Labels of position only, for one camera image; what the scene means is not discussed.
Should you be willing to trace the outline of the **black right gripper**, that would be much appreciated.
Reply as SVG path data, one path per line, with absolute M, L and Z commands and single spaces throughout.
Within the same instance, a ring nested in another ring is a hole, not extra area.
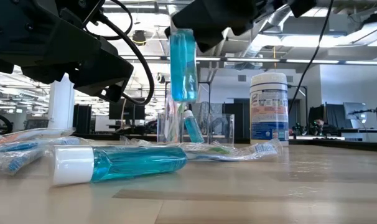
M 201 52 L 218 45 L 222 32 L 230 28 L 235 36 L 250 32 L 256 36 L 267 30 L 281 32 L 292 14 L 304 15 L 316 6 L 316 0 L 194 0 L 172 16 L 179 29 L 193 30 Z

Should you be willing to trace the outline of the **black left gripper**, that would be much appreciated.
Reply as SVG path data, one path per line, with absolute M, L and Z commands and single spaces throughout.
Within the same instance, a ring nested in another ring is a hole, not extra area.
M 60 81 L 100 51 L 83 30 L 102 0 L 0 0 L 0 72 L 15 66 L 38 82 Z

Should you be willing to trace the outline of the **blue mouthwash bottle white cap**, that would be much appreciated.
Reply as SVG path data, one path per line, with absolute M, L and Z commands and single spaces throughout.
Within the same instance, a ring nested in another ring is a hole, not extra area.
M 197 120 L 195 119 L 191 110 L 186 110 L 183 113 L 184 125 L 187 129 L 187 133 L 191 142 L 193 143 L 204 143 L 204 138 L 202 132 L 199 128 Z
M 182 169 L 188 159 L 178 146 L 55 146 L 52 185 L 83 184 Z
M 173 31 L 169 37 L 169 46 L 172 97 L 178 102 L 194 102 L 198 98 L 198 76 L 193 31 Z

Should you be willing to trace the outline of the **blue toothbrush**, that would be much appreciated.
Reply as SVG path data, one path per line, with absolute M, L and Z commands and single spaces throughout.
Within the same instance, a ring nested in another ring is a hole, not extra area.
M 146 146 L 157 146 L 155 143 L 151 143 L 149 141 L 145 141 L 142 139 L 128 139 L 126 137 L 122 137 L 120 139 L 119 145 L 115 145 L 118 150 L 125 150 L 126 148 L 134 148 L 134 147 L 146 147 Z M 246 147 L 254 146 L 256 150 L 256 155 L 258 156 L 257 160 L 262 159 L 269 159 L 269 158 L 278 158 L 282 155 L 282 144 L 279 140 L 273 139 L 266 142 L 261 142 L 258 144 L 252 144 Z M 208 161 L 208 160 L 190 160 L 190 161 Z M 239 162 L 239 161 L 221 161 L 221 162 Z
M 78 138 L 75 136 L 54 139 L 33 139 L 28 141 L 0 144 L 0 152 L 46 150 L 48 147 L 56 145 L 87 145 L 89 143 L 91 143 L 91 140 Z
M 15 175 L 23 167 L 50 155 L 50 150 L 46 149 L 0 152 L 0 173 Z

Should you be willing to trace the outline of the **white building pillar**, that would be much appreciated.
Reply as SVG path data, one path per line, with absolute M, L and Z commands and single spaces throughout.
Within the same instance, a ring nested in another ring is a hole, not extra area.
M 48 127 L 55 129 L 72 129 L 75 90 L 66 73 L 61 81 L 50 85 Z

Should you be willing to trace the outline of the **black computer monitor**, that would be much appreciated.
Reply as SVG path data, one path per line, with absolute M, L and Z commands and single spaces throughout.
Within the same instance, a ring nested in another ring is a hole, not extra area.
M 309 133 L 311 135 L 313 135 L 313 133 L 312 133 L 312 123 L 313 123 L 313 121 L 315 119 L 324 120 L 323 116 L 324 116 L 324 106 L 311 107 L 310 108 L 310 110 L 309 110 L 309 125 L 310 125 Z
M 117 103 L 109 104 L 109 119 L 145 119 L 145 106 L 135 105 L 130 101 L 124 102 L 125 99 L 122 98 Z
M 325 104 L 326 120 L 327 123 L 336 128 L 344 128 L 345 125 L 345 112 L 343 105 Z

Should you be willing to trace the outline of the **small dark monitor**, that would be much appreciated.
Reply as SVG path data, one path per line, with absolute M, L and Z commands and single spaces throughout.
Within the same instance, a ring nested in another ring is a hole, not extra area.
M 28 119 L 25 122 L 24 130 L 47 128 L 49 125 L 48 119 Z

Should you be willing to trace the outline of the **black tall cabinet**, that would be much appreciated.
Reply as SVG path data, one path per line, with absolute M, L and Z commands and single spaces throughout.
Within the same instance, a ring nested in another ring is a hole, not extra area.
M 77 134 L 88 134 L 90 132 L 91 106 L 79 105 L 74 106 L 73 111 L 73 128 Z

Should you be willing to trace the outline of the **white disinfecting wipes canister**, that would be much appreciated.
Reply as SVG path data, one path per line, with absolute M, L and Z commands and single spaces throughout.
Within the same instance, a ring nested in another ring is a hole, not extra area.
M 251 79 L 250 143 L 278 139 L 289 145 L 288 85 L 283 73 L 267 72 Z

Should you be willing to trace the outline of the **dark cabinet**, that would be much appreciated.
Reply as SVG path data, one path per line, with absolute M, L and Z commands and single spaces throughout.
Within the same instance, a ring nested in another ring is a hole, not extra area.
M 249 98 L 234 99 L 233 103 L 223 105 L 224 114 L 233 114 L 234 135 L 236 144 L 250 143 L 250 118 L 249 118 Z

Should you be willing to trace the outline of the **clear acrylic organizer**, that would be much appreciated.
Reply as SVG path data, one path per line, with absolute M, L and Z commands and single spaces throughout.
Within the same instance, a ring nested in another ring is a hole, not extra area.
M 204 138 L 204 143 L 210 144 L 218 142 L 222 145 L 233 146 L 234 135 L 234 121 L 233 114 L 195 114 L 195 119 L 199 125 Z M 187 129 L 184 125 L 184 117 L 182 115 L 182 121 L 180 126 L 180 141 L 179 142 L 191 142 Z M 164 114 L 158 114 L 156 124 L 157 142 L 165 142 L 164 137 Z

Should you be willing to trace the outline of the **person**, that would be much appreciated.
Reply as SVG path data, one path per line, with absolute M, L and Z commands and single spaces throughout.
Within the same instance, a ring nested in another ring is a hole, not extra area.
M 312 123 L 312 133 L 316 136 L 327 135 L 329 124 L 322 119 L 315 119 Z

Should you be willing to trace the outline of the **grey computer monitor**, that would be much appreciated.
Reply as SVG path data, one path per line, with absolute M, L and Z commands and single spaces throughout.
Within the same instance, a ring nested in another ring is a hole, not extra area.
M 368 108 L 365 103 L 343 103 L 345 119 L 360 121 L 366 123 Z

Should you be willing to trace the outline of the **white desk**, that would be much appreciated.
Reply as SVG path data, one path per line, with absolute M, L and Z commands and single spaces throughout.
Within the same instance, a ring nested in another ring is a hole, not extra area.
M 377 129 L 339 129 L 338 135 L 346 141 L 377 142 Z

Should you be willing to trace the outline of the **long ceiling light rail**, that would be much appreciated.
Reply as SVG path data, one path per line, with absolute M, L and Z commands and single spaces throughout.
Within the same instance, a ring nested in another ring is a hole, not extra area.
M 196 57 L 198 62 L 234 62 L 234 63 L 309 63 L 310 59 L 291 58 L 241 58 L 241 57 Z M 377 60 L 325 60 L 313 59 L 313 64 L 320 65 L 370 65 L 377 66 Z

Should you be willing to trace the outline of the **black metal pole frame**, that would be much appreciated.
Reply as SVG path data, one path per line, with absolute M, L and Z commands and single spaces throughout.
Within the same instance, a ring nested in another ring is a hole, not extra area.
M 305 97 L 305 121 L 306 121 L 306 129 L 309 130 L 309 92 L 306 86 L 299 86 L 299 85 L 287 85 L 288 89 L 296 88 L 301 94 Z

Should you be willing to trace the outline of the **black aluminium table frame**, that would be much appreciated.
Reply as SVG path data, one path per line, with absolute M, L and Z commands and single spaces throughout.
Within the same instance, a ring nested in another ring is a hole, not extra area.
M 117 141 L 123 137 L 118 134 L 71 134 L 71 136 L 97 141 Z M 289 145 L 311 145 L 377 152 L 377 142 L 346 141 L 340 140 L 337 137 L 326 139 L 321 137 L 298 136 L 294 139 L 290 139 Z

